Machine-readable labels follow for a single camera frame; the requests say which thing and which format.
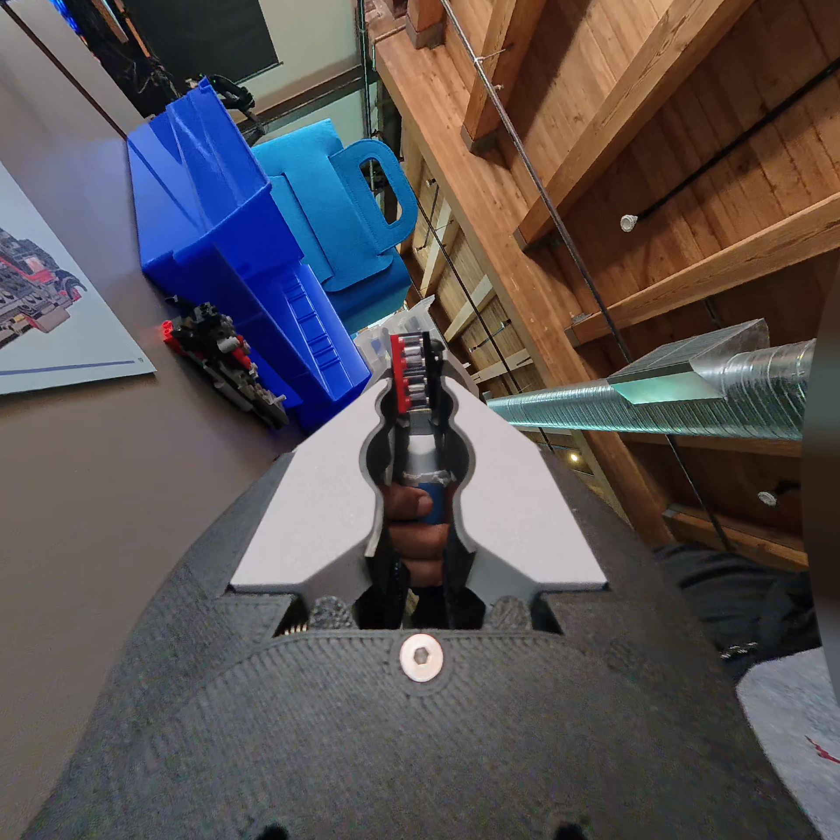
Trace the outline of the grey desk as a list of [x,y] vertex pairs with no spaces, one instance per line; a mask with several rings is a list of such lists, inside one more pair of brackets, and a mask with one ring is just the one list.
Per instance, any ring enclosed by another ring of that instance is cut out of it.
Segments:
[[2,838],[49,797],[175,563],[302,440],[160,341],[123,139],[142,118],[50,2],[11,6],[112,122],[2,10],[2,163],[156,373],[2,397]]

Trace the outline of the person's right hand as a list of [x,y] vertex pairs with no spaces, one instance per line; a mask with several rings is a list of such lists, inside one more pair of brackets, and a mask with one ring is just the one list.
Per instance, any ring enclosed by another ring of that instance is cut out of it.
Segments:
[[442,586],[449,522],[426,520],[434,500],[422,488],[391,484],[381,492],[392,546],[408,570],[412,589]]

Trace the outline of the black ceiling pipe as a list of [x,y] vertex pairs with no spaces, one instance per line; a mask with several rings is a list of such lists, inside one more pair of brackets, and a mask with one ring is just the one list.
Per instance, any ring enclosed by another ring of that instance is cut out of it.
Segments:
[[824,82],[828,81],[829,78],[834,77],[838,73],[838,71],[839,58],[836,57],[830,62],[828,62],[824,66],[824,68],[820,69],[817,73],[815,73],[814,76],[812,76],[801,86],[795,89],[785,99],[783,99],[772,109],[767,111],[761,119],[759,119],[753,125],[749,126],[747,129],[741,131],[740,134],[738,134],[733,140],[731,140],[729,143],[720,148],[720,150],[714,153],[714,155],[712,155],[708,160],[704,161],[703,164],[701,164],[693,172],[689,173],[683,180],[681,180],[679,183],[677,183],[671,189],[669,189],[667,193],[665,193],[660,198],[646,206],[644,209],[640,210],[638,213],[631,214],[639,216],[638,223],[643,222],[652,215],[656,214],[657,211],[659,211],[668,202],[673,200],[678,194],[685,191],[685,189],[687,189],[689,186],[692,186],[703,175],[705,175],[719,163],[727,159],[730,154],[732,154],[738,148],[746,144],[765,128],[770,126],[775,120],[777,120],[785,113],[790,111],[793,108],[793,106],[799,103],[805,96],[807,96],[809,93],[820,87]]

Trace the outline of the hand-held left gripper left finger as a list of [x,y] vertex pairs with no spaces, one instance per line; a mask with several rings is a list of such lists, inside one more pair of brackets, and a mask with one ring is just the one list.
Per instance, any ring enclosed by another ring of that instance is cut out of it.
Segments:
[[392,478],[395,398],[378,379],[292,454],[229,585],[238,595],[388,603],[398,560],[385,546],[381,488]]

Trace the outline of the blue plastic bin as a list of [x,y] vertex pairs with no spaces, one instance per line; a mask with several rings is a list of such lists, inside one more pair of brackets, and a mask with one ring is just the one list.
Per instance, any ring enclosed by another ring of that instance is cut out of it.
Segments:
[[309,266],[264,269],[248,285],[265,312],[253,328],[255,347],[299,400],[299,424],[311,434],[351,404],[371,374]]
[[143,272],[169,296],[236,313],[284,258],[271,185],[212,82],[201,79],[129,135]]

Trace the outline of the blue felt bag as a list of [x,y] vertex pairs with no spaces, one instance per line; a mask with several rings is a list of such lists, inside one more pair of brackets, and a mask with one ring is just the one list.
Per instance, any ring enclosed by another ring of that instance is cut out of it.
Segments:
[[411,278],[397,247],[417,199],[379,140],[343,146],[323,120],[252,147],[271,195],[348,333],[399,309]]

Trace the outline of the silver ventilation duct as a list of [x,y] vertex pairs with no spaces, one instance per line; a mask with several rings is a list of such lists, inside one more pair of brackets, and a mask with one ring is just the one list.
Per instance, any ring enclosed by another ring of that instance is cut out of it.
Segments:
[[754,319],[662,345],[605,379],[487,405],[520,427],[801,441],[815,346],[772,347]]

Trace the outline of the clear plastic organizer box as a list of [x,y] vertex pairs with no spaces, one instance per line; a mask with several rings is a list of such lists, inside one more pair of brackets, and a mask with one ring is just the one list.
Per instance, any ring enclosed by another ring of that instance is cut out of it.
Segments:
[[353,344],[372,375],[381,373],[390,362],[393,334],[428,332],[432,339],[445,341],[430,313],[434,302],[435,295],[422,299],[413,307],[396,311],[355,335]]

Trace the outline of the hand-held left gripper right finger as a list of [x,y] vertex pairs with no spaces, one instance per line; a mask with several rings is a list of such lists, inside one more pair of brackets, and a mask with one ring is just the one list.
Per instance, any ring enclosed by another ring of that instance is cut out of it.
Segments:
[[448,626],[477,628],[504,598],[600,592],[607,577],[536,444],[455,379],[438,388],[438,463],[451,514]]

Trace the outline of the grey toy brick car model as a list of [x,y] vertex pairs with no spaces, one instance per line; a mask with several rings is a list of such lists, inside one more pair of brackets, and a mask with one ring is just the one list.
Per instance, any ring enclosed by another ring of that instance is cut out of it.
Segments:
[[286,427],[286,397],[266,388],[251,347],[233,320],[209,302],[196,305],[176,295],[165,302],[177,310],[161,324],[161,338],[170,351],[194,363],[215,392],[243,413],[276,431]]

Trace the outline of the black screen panel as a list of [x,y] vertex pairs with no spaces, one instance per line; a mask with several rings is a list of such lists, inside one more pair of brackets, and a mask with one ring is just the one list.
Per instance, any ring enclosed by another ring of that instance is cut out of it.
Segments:
[[243,82],[281,65],[259,1],[125,1],[152,54],[180,88],[221,76]]

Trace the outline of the person's black jacket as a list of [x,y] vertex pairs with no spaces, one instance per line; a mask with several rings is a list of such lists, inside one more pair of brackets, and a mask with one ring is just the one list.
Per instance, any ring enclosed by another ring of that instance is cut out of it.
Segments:
[[777,570],[698,542],[659,547],[654,558],[733,683],[756,665],[822,645],[808,571]]

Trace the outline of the toy brick instruction booklet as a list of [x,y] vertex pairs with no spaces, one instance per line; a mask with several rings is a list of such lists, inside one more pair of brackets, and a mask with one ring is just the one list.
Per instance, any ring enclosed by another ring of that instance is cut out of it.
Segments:
[[1,395],[155,373],[2,165]]

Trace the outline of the red black toy brick assembly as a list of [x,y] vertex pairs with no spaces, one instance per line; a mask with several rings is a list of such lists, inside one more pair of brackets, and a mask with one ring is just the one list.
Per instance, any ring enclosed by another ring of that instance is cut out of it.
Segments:
[[438,412],[444,345],[430,332],[390,336],[396,421],[410,427]]

